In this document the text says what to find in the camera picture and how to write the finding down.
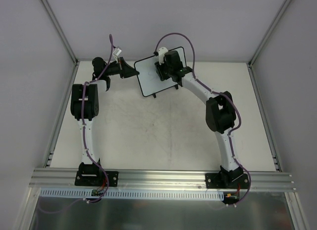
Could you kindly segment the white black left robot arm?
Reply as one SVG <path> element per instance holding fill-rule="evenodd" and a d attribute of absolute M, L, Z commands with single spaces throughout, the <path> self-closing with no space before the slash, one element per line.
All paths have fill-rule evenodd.
<path fill-rule="evenodd" d="M 139 72 L 128 65 L 123 57 L 112 62 L 105 62 L 101 57 L 92 60 L 92 81 L 84 84 L 73 84 L 71 91 L 70 111 L 81 132 L 82 158 L 76 173 L 76 186 L 96 187 L 97 194 L 107 187 L 116 187 L 118 172 L 106 172 L 102 169 L 100 154 L 94 148 L 94 129 L 99 114 L 99 95 L 110 88 L 110 77 L 130 78 Z"/>

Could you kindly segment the black framed whiteboard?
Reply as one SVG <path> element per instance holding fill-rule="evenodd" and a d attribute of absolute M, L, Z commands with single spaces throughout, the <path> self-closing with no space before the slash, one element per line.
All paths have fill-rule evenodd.
<path fill-rule="evenodd" d="M 159 63 L 159 57 L 153 55 L 136 61 L 134 68 L 139 72 L 137 78 L 143 97 L 156 97 L 157 93 L 173 87 L 178 89 L 180 83 L 175 82 L 171 74 L 192 71 L 187 66 L 183 47 L 169 50 L 162 64 Z"/>

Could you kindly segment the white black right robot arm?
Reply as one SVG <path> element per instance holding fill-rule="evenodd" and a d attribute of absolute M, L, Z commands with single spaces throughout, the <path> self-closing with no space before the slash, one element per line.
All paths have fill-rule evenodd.
<path fill-rule="evenodd" d="M 156 72 L 161 81 L 172 79 L 186 88 L 206 105 L 206 124 L 215 133 L 218 142 L 221 165 L 218 173 L 205 174 L 206 188 L 247 189 L 248 175 L 238 163 L 234 154 L 234 142 L 231 131 L 236 120 L 236 111 L 229 92 L 212 91 L 194 74 L 194 70 L 184 66 L 176 50 L 160 48 L 154 52 Z"/>

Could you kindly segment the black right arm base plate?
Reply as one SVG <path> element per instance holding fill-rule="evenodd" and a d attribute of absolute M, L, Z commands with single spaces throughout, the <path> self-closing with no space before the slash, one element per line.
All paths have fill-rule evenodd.
<path fill-rule="evenodd" d="M 231 178 L 221 172 L 206 173 L 205 183 L 207 189 L 248 189 L 250 182 L 247 174 Z"/>

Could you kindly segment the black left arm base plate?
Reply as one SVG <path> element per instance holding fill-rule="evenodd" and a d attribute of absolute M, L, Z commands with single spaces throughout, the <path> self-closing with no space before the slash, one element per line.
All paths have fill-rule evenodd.
<path fill-rule="evenodd" d="M 105 187 L 117 187 L 119 172 L 116 171 L 106 171 L 108 178 L 101 171 L 94 172 L 77 172 L 75 178 L 75 186 L 91 186 L 91 187 L 101 187 L 103 184 Z"/>

